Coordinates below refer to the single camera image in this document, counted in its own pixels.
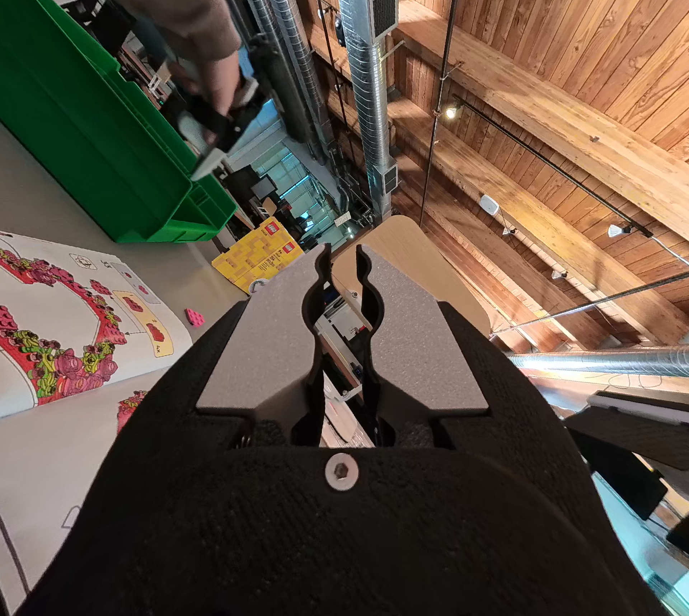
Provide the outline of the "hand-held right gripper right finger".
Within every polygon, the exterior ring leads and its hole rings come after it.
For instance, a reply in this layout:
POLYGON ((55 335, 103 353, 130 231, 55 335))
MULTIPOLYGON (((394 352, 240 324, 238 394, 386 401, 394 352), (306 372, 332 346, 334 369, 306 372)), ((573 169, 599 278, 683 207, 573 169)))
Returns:
POLYGON ((449 319, 455 311, 369 245, 356 250, 372 326, 363 398, 383 447, 454 447, 457 428, 489 423, 489 404, 449 319))

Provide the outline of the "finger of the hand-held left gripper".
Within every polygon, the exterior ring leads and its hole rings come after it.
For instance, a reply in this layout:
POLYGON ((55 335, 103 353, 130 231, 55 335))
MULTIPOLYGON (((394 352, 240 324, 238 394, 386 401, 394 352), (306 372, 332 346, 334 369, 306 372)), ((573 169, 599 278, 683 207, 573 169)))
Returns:
POLYGON ((191 181, 200 181, 210 175, 225 159, 228 151, 217 146, 205 146, 191 173, 191 181))

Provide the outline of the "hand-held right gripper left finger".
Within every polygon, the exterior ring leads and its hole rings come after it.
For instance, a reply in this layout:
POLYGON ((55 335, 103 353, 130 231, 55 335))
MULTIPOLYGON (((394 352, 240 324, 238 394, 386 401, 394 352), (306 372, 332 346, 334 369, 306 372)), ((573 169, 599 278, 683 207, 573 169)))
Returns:
POLYGON ((323 348, 315 324, 330 272, 331 245, 321 243, 251 295, 196 402, 199 413, 275 422, 289 443, 320 444, 323 348))

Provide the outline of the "green plastic bin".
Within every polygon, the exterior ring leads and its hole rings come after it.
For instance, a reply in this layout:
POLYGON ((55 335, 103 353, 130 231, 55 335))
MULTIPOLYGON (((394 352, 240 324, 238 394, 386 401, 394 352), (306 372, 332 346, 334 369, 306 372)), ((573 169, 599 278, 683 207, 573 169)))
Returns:
POLYGON ((54 0, 1 0, 1 122, 117 243, 208 241, 237 206, 54 0))

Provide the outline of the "yellow lego box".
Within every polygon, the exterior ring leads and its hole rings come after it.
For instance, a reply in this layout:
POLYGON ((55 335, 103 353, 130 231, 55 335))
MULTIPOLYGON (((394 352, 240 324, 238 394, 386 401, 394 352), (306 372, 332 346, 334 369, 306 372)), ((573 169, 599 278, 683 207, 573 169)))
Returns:
POLYGON ((275 216, 235 242, 212 260, 211 266, 245 293, 256 281, 269 281, 304 251, 275 216))

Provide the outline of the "lego instruction booklet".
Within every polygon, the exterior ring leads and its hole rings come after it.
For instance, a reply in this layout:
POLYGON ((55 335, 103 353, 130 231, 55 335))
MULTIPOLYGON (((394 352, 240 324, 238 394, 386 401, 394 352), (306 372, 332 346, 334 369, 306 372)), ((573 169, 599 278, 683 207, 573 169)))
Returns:
POLYGON ((1 602, 22 604, 130 416, 190 347, 117 257, 1 233, 1 602))

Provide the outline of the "person's left hand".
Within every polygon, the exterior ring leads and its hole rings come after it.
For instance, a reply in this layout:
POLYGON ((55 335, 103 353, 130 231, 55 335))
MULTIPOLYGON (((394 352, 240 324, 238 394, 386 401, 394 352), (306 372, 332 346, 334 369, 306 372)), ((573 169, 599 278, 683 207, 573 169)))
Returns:
POLYGON ((204 99, 216 112, 226 116, 240 83, 238 51, 220 60, 198 61, 196 68, 204 99))

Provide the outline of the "light wooden table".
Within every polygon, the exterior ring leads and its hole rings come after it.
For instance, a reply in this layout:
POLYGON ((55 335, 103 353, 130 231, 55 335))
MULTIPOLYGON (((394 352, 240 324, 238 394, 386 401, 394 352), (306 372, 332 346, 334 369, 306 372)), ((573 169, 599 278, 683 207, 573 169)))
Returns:
POLYGON ((483 336, 491 334, 485 309, 418 224, 405 215, 389 217, 336 250, 332 262, 333 284, 351 306, 355 305, 352 293, 362 292, 356 273, 357 245, 369 246, 438 301, 451 304, 483 336))

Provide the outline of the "black metal rod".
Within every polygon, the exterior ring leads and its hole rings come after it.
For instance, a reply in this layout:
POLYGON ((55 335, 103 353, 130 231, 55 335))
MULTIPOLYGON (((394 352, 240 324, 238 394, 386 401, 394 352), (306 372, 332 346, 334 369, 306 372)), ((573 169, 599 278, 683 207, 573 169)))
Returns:
POLYGON ((602 305, 607 305, 610 303, 616 303, 617 301, 620 301, 625 298, 630 298, 632 296, 641 294, 641 293, 646 293, 650 291, 655 291, 658 290, 661 287, 667 286, 667 285, 673 285, 676 283, 680 283, 682 281, 688 280, 688 272, 683 272, 681 274, 676 274, 674 276, 670 276, 667 278, 663 278, 661 280, 649 283, 649 284, 644 284, 642 286, 635 287, 631 290, 626 290, 623 292, 615 293, 610 296, 605 296, 603 298, 597 299, 595 301, 589 301, 587 303, 584 303, 582 305, 577 305, 575 307, 572 307, 571 309, 567 310, 562 310, 558 311, 554 314, 549 314, 547 316, 539 317, 534 320, 529 320, 517 325, 512 325, 504 329, 498 329, 496 331, 492 331, 491 334, 489 335, 489 338, 493 338, 495 336, 499 336, 501 334, 506 334, 511 331, 518 331, 521 329, 529 328, 533 325, 538 325, 543 322, 553 322, 556 319, 561 319, 567 316, 573 316, 575 314, 579 314, 585 311, 592 310, 594 308, 600 307, 602 305))

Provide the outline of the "black lighting track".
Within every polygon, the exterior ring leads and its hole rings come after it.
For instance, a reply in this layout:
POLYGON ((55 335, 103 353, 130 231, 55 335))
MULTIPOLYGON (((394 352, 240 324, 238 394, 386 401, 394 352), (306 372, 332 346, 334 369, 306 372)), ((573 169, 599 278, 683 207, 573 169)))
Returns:
POLYGON ((588 186, 584 185, 582 181, 575 179, 571 174, 566 172, 564 170, 564 168, 555 164, 552 160, 550 160, 549 158, 547 158, 546 156, 541 154, 534 147, 531 147, 529 144, 527 144, 527 142, 525 142, 525 140, 517 137, 514 133, 512 133, 512 131, 508 130, 507 128, 504 128, 504 126, 502 126, 500 123, 498 123, 493 118, 489 117, 484 111, 476 108, 474 105, 469 104, 469 102, 467 100, 462 99, 461 96, 458 95, 457 93, 453 93, 452 98, 455 101, 455 104, 458 108, 459 107, 466 108, 468 111, 474 113, 480 119, 486 121, 489 126, 495 128, 499 133, 510 138, 519 147, 525 149, 525 151, 530 153, 532 156, 536 157, 543 164, 546 164, 548 167, 550 167, 552 170, 554 170, 558 175, 560 175, 561 177, 564 177, 564 179, 566 181, 573 184, 576 188, 578 188, 579 190, 584 192, 588 197, 594 199, 599 205, 602 205, 603 207, 607 208, 615 216, 622 219, 625 222, 625 226, 622 226, 622 227, 618 226, 618 228, 621 229, 622 232, 620 234, 608 233, 608 236, 610 238, 614 238, 614 237, 622 235, 622 234, 630 234, 630 233, 632 233, 633 230, 636 230, 636 231, 642 233, 647 239, 655 239, 655 235, 646 226, 643 226, 638 221, 634 220, 631 216, 623 213, 618 207, 615 207, 614 205, 612 205, 607 199, 599 196, 597 193, 595 193, 588 186))

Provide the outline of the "black ceiling pipe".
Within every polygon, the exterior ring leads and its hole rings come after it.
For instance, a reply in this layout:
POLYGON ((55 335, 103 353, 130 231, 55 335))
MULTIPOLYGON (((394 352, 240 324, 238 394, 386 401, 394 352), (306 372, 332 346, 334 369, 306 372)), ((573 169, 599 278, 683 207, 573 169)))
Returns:
POLYGON ((444 92, 444 84, 445 84, 446 80, 448 79, 448 77, 451 73, 451 71, 449 70, 449 55, 450 55, 450 50, 451 50, 451 45, 452 45, 453 28, 455 27, 455 19, 457 16, 458 4, 459 4, 459 0, 451 0, 450 13, 449 13, 447 26, 446 26, 446 36, 445 36, 445 40, 444 40, 444 51, 443 51, 442 63, 441 63, 441 67, 440 67, 439 86, 438 86, 437 95, 435 98, 435 105, 433 107, 433 122, 432 122, 432 126, 431 126, 430 143, 428 146, 428 155, 427 155, 427 162, 426 162, 426 168, 425 168, 424 186, 423 186, 423 191, 422 191, 420 215, 419 215, 419 220, 418 220, 418 225, 420 227, 423 226, 423 222, 425 219, 426 201, 428 198, 428 191, 429 191, 431 175, 432 175, 432 171, 433 171, 435 144, 436 144, 437 130, 438 130, 438 126, 440 123, 441 105, 442 105, 442 98, 443 98, 443 92, 444 92))

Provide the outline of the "square silver ventilation duct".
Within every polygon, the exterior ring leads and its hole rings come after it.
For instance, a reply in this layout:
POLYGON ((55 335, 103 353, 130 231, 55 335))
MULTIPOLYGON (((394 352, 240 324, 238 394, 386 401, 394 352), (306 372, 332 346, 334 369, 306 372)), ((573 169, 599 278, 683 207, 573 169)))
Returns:
POLYGON ((392 214, 398 168, 390 153, 385 38, 397 28, 399 0, 338 0, 366 175, 379 225, 392 214))

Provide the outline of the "long silver ceiling duct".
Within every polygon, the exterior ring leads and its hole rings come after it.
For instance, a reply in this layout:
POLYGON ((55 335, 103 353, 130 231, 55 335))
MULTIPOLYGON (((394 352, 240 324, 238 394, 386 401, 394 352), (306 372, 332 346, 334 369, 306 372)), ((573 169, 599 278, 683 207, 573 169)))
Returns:
POLYGON ((688 377, 688 345, 612 349, 596 352, 512 354, 508 359, 519 369, 624 373, 672 378, 688 377))

